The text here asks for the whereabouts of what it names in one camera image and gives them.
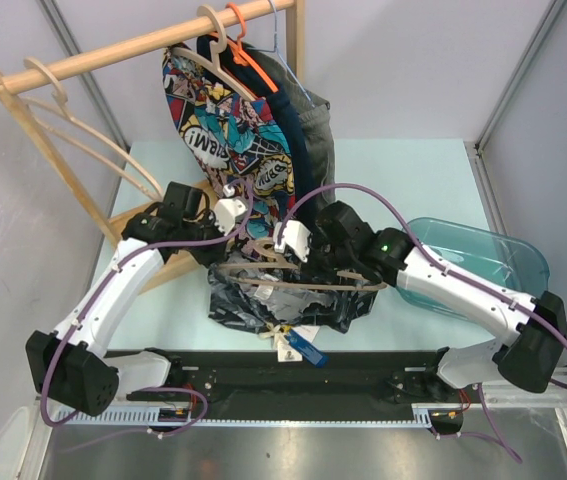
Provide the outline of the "beige wooden hanger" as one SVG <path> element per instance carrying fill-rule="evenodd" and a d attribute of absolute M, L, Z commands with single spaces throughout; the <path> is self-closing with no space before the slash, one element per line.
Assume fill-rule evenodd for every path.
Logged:
<path fill-rule="evenodd" d="M 219 263 L 216 270 L 235 283 L 272 288 L 378 292 L 388 287 L 382 281 L 367 280 L 360 273 L 348 270 L 312 272 L 298 259 L 290 261 L 283 253 L 277 253 L 270 238 L 257 240 L 254 248 L 261 261 Z"/>
<path fill-rule="evenodd" d="M 37 115 L 33 115 L 35 122 L 40 127 L 42 127 L 47 133 L 51 133 L 53 136 L 65 143 L 78 148 L 86 155 L 108 167 L 117 176 L 127 181 L 148 199 L 152 201 L 159 201 L 163 199 L 163 188 L 148 170 L 146 170 L 123 147 L 119 146 L 112 139 L 92 126 L 86 124 L 73 114 L 68 107 L 69 97 L 65 87 L 47 66 L 34 57 L 26 57 L 23 60 L 23 65 L 27 69 L 33 69 L 35 72 L 42 74 L 45 79 L 50 81 L 50 84 L 52 85 L 51 97 L 53 99 L 53 104 L 51 104 L 35 97 L 22 97 L 22 101 L 25 105 L 28 108 L 34 107 L 35 109 L 52 114 L 63 120 L 66 124 L 71 125 L 78 131 L 86 134 L 88 137 L 98 141 L 113 153 L 113 155 L 119 160 L 119 163 L 94 150 L 90 146 L 81 142 L 78 138 L 45 122 Z"/>

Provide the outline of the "dark leaf-print shorts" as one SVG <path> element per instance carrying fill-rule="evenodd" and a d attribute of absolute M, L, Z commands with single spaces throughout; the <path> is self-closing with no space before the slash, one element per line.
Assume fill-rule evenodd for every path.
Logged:
<path fill-rule="evenodd" d="M 306 275 L 293 264 L 250 261 L 233 253 L 209 268 L 209 318 L 237 331 L 263 334 L 279 326 L 326 326 L 345 334 L 368 315 L 385 286 L 338 272 Z"/>

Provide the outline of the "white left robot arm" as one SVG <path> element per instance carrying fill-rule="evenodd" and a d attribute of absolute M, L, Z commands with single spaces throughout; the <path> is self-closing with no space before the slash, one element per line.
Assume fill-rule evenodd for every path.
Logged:
<path fill-rule="evenodd" d="M 162 200 L 127 221 L 106 270 L 79 304 L 52 332 L 35 331 L 26 342 L 47 425 L 63 423 L 49 413 L 50 401 L 72 414 L 95 417 L 137 391 L 153 391 L 165 400 L 182 392 L 184 376 L 167 354 L 146 349 L 108 359 L 110 341 L 141 290 L 172 255 L 188 251 L 201 265 L 216 262 L 227 242 L 245 230 L 253 202 L 252 186 L 243 179 L 224 186 L 215 204 L 203 190 L 172 182 Z"/>

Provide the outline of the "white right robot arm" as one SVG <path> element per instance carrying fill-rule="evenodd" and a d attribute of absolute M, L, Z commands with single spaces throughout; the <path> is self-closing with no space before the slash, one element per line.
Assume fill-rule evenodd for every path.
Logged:
<path fill-rule="evenodd" d="M 352 207 L 337 201 L 316 218 L 315 230 L 289 221 L 283 238 L 303 266 L 352 270 L 373 284 L 412 291 L 488 331 L 489 341 L 445 347 L 424 376 L 426 393 L 447 401 L 474 383 L 504 379 L 531 393 L 552 381 L 567 340 L 563 300 L 507 289 L 445 261 L 402 230 L 375 231 Z"/>

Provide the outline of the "colourful comic-print shorts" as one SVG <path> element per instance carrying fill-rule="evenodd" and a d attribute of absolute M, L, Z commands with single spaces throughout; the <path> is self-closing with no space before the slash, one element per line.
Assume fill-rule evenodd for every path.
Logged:
<path fill-rule="evenodd" d="M 175 128 L 217 194 L 238 178 L 255 195 L 246 229 L 237 240 L 253 256 L 254 242 L 270 237 L 296 202 L 287 139 L 267 101 L 248 101 L 211 72 L 180 55 L 179 44 L 164 51 L 163 87 Z"/>

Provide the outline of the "grey shorts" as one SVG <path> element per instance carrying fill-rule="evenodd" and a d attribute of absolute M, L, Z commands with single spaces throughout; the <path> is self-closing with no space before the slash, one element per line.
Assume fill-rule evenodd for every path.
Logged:
<path fill-rule="evenodd" d="M 330 102 L 300 85 L 281 60 L 252 48 L 248 49 L 248 53 L 273 81 L 285 89 L 296 109 L 315 182 L 319 186 L 333 184 L 336 163 Z"/>

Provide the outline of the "beige hanger with comic shorts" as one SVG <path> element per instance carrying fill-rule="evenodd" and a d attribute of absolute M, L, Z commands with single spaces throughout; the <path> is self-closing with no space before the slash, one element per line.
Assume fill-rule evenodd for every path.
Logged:
<path fill-rule="evenodd" d="M 206 17 L 207 19 L 209 19 L 214 27 L 215 32 L 218 35 L 218 39 L 215 42 L 210 43 L 211 59 L 208 60 L 205 57 L 184 47 L 171 47 L 170 53 L 172 55 L 184 57 L 195 62 L 196 64 L 205 68 L 208 72 L 212 73 L 216 78 L 225 83 L 233 91 L 238 93 L 244 100 L 249 102 L 254 101 L 255 97 L 252 92 L 247 89 L 241 82 L 224 71 L 221 66 L 219 54 L 228 47 L 228 39 L 225 27 L 223 26 L 217 12 L 211 6 L 204 4 L 198 7 L 197 15 L 199 17 Z"/>

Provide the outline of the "navy blue shorts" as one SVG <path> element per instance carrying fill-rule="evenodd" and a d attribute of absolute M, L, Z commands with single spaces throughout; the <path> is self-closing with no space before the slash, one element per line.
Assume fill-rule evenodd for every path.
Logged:
<path fill-rule="evenodd" d="M 267 101 L 274 121 L 280 127 L 290 149 L 296 197 L 300 199 L 316 187 L 316 182 L 297 111 L 283 87 L 274 81 L 279 91 L 272 93 L 250 66 L 242 66 L 234 61 L 232 47 L 234 47 L 235 40 L 230 38 L 228 47 L 220 54 L 221 66 L 256 97 Z M 243 47 L 247 53 L 249 48 L 257 50 L 247 43 L 243 43 Z"/>

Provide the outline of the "orange plastic hanger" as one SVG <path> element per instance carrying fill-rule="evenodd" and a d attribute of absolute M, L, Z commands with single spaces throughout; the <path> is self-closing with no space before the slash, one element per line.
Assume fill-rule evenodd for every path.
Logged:
<path fill-rule="evenodd" d="M 247 27 L 246 20 L 240 11 L 240 8 L 234 2 L 228 2 L 225 5 L 226 8 L 230 9 L 239 21 L 241 32 L 237 35 L 234 47 L 232 47 L 234 61 L 242 66 L 250 66 L 254 72 L 260 77 L 267 88 L 272 93 L 277 93 L 279 91 L 276 83 L 269 77 L 269 75 L 261 68 L 261 66 L 247 53 L 243 47 L 242 40 L 246 36 Z"/>

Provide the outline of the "wooden clothes rack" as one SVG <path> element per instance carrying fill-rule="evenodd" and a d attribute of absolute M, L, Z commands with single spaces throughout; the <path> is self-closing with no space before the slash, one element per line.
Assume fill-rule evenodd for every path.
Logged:
<path fill-rule="evenodd" d="M 71 112 L 68 108 L 68 94 L 62 82 L 73 77 L 87 76 L 95 70 L 218 31 L 222 27 L 237 25 L 242 20 L 249 21 L 279 11 L 286 13 L 287 60 L 290 62 L 292 72 L 301 75 L 304 70 L 304 3 L 249 1 L 236 7 L 227 7 L 220 12 L 201 6 L 194 19 L 113 45 L 72 55 L 54 63 L 44 64 L 36 58 L 27 57 L 23 60 L 22 72 L 10 75 L 0 72 L 0 102 L 54 168 L 104 238 L 114 245 L 120 239 L 124 222 L 140 212 L 141 208 L 135 207 L 112 218 L 107 217 L 50 137 L 57 137 L 107 166 L 119 178 L 126 180 L 150 200 L 157 200 L 163 189 L 120 141 L 115 141 L 85 124 Z M 111 150 L 119 160 L 117 162 L 111 160 L 79 139 L 44 122 L 33 113 L 33 108 L 45 110 L 83 131 Z"/>

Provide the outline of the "white blue price tags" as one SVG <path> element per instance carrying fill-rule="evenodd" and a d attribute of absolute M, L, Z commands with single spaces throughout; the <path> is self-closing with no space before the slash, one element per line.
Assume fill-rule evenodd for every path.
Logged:
<path fill-rule="evenodd" d="M 272 342 L 279 363 L 301 362 L 306 360 L 315 367 L 323 367 L 328 360 L 325 353 L 313 343 L 320 327 L 300 325 L 274 325 L 267 323 L 267 330 L 258 334 L 260 339 Z"/>

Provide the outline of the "teal plastic bin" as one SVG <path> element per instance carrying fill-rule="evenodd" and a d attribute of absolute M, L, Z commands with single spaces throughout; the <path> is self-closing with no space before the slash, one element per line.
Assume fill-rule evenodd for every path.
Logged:
<path fill-rule="evenodd" d="M 534 297 L 548 289 L 545 257 L 523 240 L 432 217 L 413 219 L 408 226 L 437 255 L 498 286 Z"/>

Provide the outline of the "white plastic container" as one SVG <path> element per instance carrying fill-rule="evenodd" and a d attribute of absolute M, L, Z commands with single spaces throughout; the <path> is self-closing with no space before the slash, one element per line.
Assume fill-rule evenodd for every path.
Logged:
<path fill-rule="evenodd" d="M 17 479 L 32 433 L 32 408 L 18 408 L 0 430 L 0 480 Z"/>

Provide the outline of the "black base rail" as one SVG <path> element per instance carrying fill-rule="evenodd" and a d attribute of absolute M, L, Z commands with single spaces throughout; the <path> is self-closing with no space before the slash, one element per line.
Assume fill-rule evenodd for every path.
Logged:
<path fill-rule="evenodd" d="M 476 389 L 428 388 L 433 351 L 330 352 L 316 367 L 283 363 L 273 352 L 175 351 L 167 384 L 191 387 L 208 401 L 209 420 L 383 422 L 406 420 L 413 405 L 478 406 Z"/>

